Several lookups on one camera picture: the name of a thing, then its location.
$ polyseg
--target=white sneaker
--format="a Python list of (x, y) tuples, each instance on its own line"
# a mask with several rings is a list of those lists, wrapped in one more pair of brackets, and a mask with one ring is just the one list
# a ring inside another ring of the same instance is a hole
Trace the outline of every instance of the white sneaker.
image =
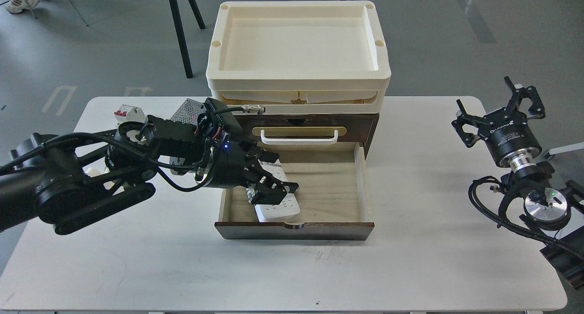
[(30, 10), (31, 8), (35, 8), (38, 5), (38, 0), (10, 0), (6, 4), (4, 4), (4, 8), (10, 14), (17, 14), (22, 12), (22, 10)]

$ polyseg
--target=floor marking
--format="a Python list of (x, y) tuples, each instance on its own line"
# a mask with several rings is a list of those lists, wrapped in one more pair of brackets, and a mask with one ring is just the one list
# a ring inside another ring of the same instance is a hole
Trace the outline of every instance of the floor marking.
[(129, 96), (132, 91), (141, 91), (140, 96), (146, 96), (146, 92), (154, 91), (150, 86), (146, 87), (126, 87), (124, 96)]
[(59, 110), (57, 110), (55, 115), (60, 116), (63, 114), (63, 111), (65, 111), (67, 104), (69, 104), (69, 101), (73, 97), (73, 93), (77, 90), (77, 86), (59, 86), (59, 87), (56, 87), (55, 90), (52, 92), (51, 97), (48, 98), (47, 103), (45, 103), (45, 105), (42, 107), (42, 110), (41, 110), (42, 113), (46, 113), (48, 111), (48, 109), (51, 107), (54, 100), (57, 98), (57, 95), (62, 90), (67, 91), (67, 95), (65, 96), (65, 100), (63, 100), (63, 103), (61, 103), (61, 106), (60, 106)]
[(471, 29), (473, 29), (476, 39), (482, 44), (495, 44), (497, 40), (486, 24), (485, 19), (482, 18), (480, 11), (476, 7), (474, 0), (456, 0), (459, 2), (460, 8), (463, 9), (464, 16), (469, 20)]

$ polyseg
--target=power strip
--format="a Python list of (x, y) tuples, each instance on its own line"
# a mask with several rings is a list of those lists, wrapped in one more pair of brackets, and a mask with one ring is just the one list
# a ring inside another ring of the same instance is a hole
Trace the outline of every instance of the power strip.
[[(271, 173), (277, 179), (287, 182), (286, 174), (280, 160), (274, 163), (259, 162), (263, 170)], [(300, 214), (300, 206), (294, 193), (288, 193), (280, 204), (256, 204), (257, 219), (262, 222), (293, 222)]]

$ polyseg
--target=white table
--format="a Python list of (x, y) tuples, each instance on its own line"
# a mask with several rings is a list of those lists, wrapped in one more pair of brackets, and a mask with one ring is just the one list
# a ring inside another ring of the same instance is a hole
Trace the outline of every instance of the white table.
[[(115, 126), (121, 104), (169, 118), (184, 98), (95, 98), (76, 131)], [(483, 143), (450, 125), (454, 97), (386, 98), (367, 158), (375, 228), (367, 241), (227, 241), (213, 227), (218, 189), (154, 197), (67, 236), (29, 222), (4, 274), (4, 310), (555, 310), (555, 270), (469, 203), (473, 179), (500, 176)], [(479, 100), (462, 98), (470, 114)], [(190, 177), (178, 181), (192, 185)], [(496, 207), (501, 195), (480, 193)], [(514, 206), (509, 217), (517, 217)]]

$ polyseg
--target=white drawer handle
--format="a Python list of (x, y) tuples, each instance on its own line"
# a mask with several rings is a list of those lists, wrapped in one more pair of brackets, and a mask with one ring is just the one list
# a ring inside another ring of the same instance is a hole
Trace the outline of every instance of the white drawer handle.
[(339, 139), (339, 131), (334, 130), (332, 138), (325, 139), (294, 139), (294, 138), (267, 138), (264, 129), (260, 132), (261, 142), (267, 145), (330, 145), (335, 144)]

